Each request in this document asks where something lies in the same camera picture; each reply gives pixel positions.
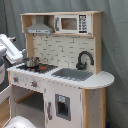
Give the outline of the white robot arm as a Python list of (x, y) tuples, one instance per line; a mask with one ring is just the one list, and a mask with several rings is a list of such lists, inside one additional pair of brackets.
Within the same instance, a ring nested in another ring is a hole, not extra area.
[(5, 62), (15, 64), (22, 60), (22, 53), (11, 40), (0, 34), (0, 128), (36, 128), (28, 119), (14, 115), (12, 87), (1, 89), (5, 80)]

